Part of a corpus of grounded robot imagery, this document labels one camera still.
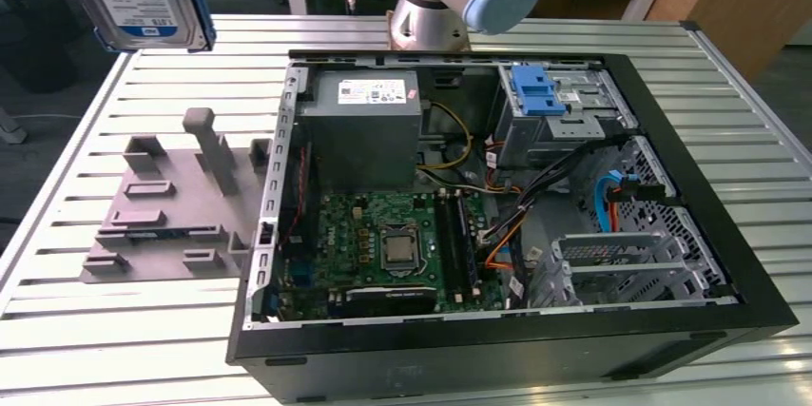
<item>open computer tower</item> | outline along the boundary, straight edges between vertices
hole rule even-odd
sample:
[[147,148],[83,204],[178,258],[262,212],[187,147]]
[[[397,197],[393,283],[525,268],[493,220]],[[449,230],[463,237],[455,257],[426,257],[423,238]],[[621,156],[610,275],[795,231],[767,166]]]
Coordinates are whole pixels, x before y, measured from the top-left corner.
[[795,323],[625,56],[290,53],[226,355],[278,401],[655,377]]

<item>metal table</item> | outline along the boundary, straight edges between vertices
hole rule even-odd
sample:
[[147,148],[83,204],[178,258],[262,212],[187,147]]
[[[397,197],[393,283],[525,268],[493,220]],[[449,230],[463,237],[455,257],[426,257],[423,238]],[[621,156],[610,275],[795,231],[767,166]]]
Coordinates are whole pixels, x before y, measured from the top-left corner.
[[[209,106],[230,145],[273,137],[287,49],[385,48],[382,18],[219,16],[215,23],[210,53],[118,57],[0,260],[3,405],[269,403],[251,378],[222,363],[235,279],[75,280],[129,135],[155,133],[165,147],[191,147],[181,116],[190,106]],[[658,379],[402,402],[812,402],[812,160],[703,35],[673,23],[526,21],[471,41],[477,50],[631,57],[801,324]]]

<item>blue drive bay latch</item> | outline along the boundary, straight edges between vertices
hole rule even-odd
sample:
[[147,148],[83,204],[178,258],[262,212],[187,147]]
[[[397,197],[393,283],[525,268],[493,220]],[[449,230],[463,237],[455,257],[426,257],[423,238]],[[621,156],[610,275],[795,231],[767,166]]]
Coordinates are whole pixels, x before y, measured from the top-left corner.
[[525,116],[561,116],[566,107],[555,97],[555,82],[549,79],[541,66],[514,66],[511,85],[521,102]]

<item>motherboard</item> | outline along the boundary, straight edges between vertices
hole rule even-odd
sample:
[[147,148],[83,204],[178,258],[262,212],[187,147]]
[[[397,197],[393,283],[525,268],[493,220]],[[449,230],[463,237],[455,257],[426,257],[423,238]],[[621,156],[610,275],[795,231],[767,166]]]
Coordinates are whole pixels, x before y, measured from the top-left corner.
[[317,254],[286,263],[289,318],[501,309],[498,278],[477,274],[483,227],[477,193],[323,195]]

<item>ram slot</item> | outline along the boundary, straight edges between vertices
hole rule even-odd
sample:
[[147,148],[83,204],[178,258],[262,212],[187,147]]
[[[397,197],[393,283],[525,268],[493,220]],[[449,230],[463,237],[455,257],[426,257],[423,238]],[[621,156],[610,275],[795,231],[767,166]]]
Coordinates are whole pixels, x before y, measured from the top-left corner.
[[435,221],[435,236],[439,245],[439,263],[442,266],[442,282],[447,300],[459,303],[462,296],[470,291],[465,265],[463,243],[459,242],[459,225],[457,198],[438,192],[433,196],[433,217]]
[[465,208],[465,199],[457,191],[454,196],[455,201],[455,212],[457,212],[457,225],[458,225],[458,245],[461,248],[461,258],[458,259],[458,269],[463,272],[465,281],[467,284],[467,291],[471,292],[473,296],[479,295],[479,289],[477,288],[477,260],[475,260],[475,247],[473,245],[474,237],[471,232],[475,230],[473,226],[473,219],[470,213]]

